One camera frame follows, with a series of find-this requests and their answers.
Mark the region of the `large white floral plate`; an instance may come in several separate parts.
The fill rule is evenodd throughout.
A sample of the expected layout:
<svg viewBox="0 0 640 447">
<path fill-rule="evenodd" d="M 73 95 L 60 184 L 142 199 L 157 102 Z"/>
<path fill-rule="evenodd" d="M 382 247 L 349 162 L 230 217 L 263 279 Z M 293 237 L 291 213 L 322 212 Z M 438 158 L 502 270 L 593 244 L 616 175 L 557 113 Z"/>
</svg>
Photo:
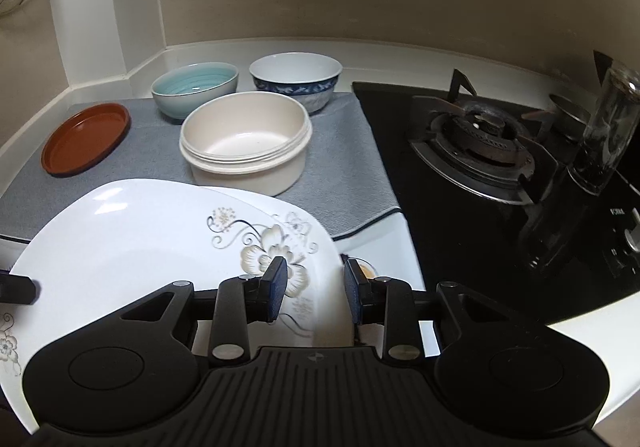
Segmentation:
<svg viewBox="0 0 640 447">
<path fill-rule="evenodd" d="M 28 360 L 44 345 L 169 282 L 199 290 L 242 276 L 240 253 L 218 251 L 207 217 L 216 188 L 129 179 L 82 196 L 51 219 L 12 271 L 39 288 L 32 305 L 1 308 L 1 387 L 29 431 L 37 422 L 23 394 Z"/>
</svg>

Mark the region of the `cream bowls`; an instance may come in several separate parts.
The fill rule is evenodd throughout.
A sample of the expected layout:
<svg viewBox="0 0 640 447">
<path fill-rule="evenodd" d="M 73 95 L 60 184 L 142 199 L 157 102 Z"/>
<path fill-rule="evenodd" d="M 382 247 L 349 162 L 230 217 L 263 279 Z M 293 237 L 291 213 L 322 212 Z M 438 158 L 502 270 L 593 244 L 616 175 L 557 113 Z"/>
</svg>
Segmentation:
<svg viewBox="0 0 640 447">
<path fill-rule="evenodd" d="M 277 196 L 302 176 L 311 136 L 297 100 L 237 92 L 194 110 L 181 126 L 179 150 L 198 185 Z"/>
</svg>

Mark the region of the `brown round plate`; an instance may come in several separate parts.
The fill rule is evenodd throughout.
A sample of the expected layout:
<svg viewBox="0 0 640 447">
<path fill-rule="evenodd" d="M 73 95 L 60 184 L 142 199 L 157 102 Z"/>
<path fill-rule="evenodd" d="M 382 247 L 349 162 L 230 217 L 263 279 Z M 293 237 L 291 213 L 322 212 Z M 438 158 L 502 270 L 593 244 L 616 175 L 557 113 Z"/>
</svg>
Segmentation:
<svg viewBox="0 0 640 447">
<path fill-rule="evenodd" d="M 129 111 L 120 103 L 99 103 L 68 118 L 47 140 L 41 166 L 55 177 L 77 175 L 107 157 L 126 137 Z"/>
</svg>

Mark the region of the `light blue ceramic bowl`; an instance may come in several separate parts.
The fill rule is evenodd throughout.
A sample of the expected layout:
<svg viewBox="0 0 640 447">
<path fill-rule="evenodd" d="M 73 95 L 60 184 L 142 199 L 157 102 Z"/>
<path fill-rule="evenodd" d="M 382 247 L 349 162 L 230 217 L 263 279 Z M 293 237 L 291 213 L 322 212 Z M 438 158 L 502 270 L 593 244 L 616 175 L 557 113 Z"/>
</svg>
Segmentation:
<svg viewBox="0 0 640 447">
<path fill-rule="evenodd" d="M 157 78 L 151 92 L 160 112 L 183 121 L 203 103 L 236 92 L 238 80 L 239 70 L 232 64 L 192 63 Z"/>
</svg>

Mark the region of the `white blue patterned bowl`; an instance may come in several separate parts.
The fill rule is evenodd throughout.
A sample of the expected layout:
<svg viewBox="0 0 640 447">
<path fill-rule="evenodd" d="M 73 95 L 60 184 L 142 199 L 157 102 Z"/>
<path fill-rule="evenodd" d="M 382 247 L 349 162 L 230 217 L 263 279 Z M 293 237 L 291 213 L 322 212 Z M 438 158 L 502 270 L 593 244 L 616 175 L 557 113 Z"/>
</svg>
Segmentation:
<svg viewBox="0 0 640 447">
<path fill-rule="evenodd" d="M 292 97 L 309 114 L 326 107 L 342 71 L 339 61 L 312 52 L 281 52 L 250 65 L 250 75 L 259 92 Z"/>
</svg>

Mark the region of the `grey drying mat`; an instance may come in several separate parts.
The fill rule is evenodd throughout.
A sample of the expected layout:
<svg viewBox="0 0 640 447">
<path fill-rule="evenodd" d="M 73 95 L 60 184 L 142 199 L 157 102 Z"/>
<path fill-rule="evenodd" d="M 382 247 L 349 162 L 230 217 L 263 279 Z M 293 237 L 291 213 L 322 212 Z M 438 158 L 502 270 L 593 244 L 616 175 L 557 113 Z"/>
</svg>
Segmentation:
<svg viewBox="0 0 640 447">
<path fill-rule="evenodd" d="M 3 237 L 18 242 L 34 239 L 65 207 L 111 181 L 161 179 L 222 186 L 239 174 L 237 166 L 191 158 L 181 146 L 180 125 L 160 114 L 151 100 L 126 100 L 123 105 L 131 118 L 127 136 L 89 170 L 53 176 L 44 170 L 36 151 L 17 175 L 6 168 L 1 171 L 9 184 L 1 196 Z M 303 173 L 280 193 L 280 199 L 310 213 L 337 240 L 398 212 L 399 203 L 357 97 L 337 92 L 310 121 L 312 136 Z"/>
</svg>

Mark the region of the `black gas stove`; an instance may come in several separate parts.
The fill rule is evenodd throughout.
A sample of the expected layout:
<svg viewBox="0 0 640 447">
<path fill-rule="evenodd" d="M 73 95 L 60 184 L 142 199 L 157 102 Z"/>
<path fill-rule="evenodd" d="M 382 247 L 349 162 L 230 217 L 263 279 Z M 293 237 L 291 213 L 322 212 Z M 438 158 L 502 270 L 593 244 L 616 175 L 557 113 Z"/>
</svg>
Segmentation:
<svg viewBox="0 0 640 447">
<path fill-rule="evenodd" d="M 374 135 L 410 233 L 425 283 L 455 281 L 501 302 L 522 304 L 556 323 L 639 290 L 637 128 L 615 172 L 593 196 L 570 176 L 579 139 L 567 138 L 550 98 L 513 104 L 536 141 L 559 163 L 539 204 L 475 196 L 431 169 L 413 151 L 411 97 L 447 89 L 357 82 L 354 93 Z"/>
</svg>

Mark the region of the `stove burner with grate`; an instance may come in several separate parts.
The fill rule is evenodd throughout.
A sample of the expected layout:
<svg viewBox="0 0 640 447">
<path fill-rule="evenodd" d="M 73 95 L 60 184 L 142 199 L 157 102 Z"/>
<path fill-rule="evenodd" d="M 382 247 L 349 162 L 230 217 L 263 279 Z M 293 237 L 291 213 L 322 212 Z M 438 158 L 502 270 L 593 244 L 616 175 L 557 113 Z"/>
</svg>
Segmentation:
<svg viewBox="0 0 640 447">
<path fill-rule="evenodd" d="M 413 151 L 454 185 L 510 205 L 539 204 L 550 193 L 559 163 L 524 114 L 477 95 L 460 70 L 442 97 L 412 96 L 410 113 Z"/>
</svg>

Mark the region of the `metal cup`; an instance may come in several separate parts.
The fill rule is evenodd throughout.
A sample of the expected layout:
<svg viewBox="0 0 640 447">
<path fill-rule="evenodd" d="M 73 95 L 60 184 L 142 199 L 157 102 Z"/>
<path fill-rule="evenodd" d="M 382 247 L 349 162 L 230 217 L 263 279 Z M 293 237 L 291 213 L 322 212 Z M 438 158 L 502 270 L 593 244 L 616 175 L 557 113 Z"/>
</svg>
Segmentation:
<svg viewBox="0 0 640 447">
<path fill-rule="evenodd" d="M 560 131 L 570 139 L 579 139 L 589 122 L 590 113 L 579 104 L 556 94 L 549 98 L 554 106 L 555 122 Z"/>
</svg>

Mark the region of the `glass bottle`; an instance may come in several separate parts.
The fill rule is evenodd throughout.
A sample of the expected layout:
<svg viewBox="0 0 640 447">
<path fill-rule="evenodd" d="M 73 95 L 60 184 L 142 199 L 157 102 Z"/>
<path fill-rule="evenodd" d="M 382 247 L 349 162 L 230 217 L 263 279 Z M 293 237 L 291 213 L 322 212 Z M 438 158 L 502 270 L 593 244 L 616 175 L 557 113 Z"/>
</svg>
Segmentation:
<svg viewBox="0 0 640 447">
<path fill-rule="evenodd" d="M 570 164 L 570 176 L 597 196 L 616 170 L 639 124 L 639 72 L 593 51 L 601 85 L 596 107 Z"/>
</svg>

